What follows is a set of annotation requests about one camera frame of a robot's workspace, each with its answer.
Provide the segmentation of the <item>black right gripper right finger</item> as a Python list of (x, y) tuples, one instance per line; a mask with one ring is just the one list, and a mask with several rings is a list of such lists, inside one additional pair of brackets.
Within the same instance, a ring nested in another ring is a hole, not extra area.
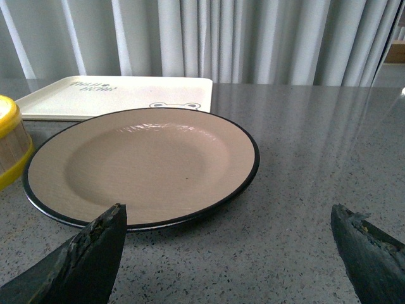
[(346, 274), (361, 303), (404, 303), (404, 244), (343, 205), (331, 228)]

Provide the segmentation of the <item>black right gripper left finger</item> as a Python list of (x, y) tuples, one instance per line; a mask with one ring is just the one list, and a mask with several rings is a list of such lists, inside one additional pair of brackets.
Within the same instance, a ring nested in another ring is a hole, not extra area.
[(107, 303), (126, 233), (126, 207), (115, 204), (1, 286), (1, 303)]

